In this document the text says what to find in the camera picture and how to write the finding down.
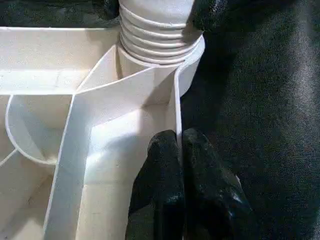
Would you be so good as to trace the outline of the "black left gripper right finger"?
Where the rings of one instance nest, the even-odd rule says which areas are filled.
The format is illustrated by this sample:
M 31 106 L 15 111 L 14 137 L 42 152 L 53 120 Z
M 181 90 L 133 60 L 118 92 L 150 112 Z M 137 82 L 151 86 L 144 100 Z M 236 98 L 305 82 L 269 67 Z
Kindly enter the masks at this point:
M 255 215 L 240 180 L 208 138 L 189 128 L 182 134 L 182 150 L 187 239 L 258 239 Z

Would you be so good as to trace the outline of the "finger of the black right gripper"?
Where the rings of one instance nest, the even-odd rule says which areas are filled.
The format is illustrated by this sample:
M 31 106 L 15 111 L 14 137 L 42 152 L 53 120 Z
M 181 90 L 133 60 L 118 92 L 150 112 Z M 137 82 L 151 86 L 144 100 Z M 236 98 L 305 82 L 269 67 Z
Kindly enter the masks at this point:
M 199 31 L 218 32 L 234 27 L 246 15 L 249 0 L 195 0 L 191 23 Z
M 95 0 L 94 8 L 99 17 L 99 20 L 105 26 L 116 25 L 119 23 L 119 0 Z

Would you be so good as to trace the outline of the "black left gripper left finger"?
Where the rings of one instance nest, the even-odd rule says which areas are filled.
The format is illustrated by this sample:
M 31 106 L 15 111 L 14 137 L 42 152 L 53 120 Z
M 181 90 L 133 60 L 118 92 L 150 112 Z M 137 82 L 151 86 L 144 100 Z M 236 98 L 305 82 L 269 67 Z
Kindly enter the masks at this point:
M 185 194 L 176 133 L 155 134 L 132 186 L 126 238 L 181 240 L 185 224 Z

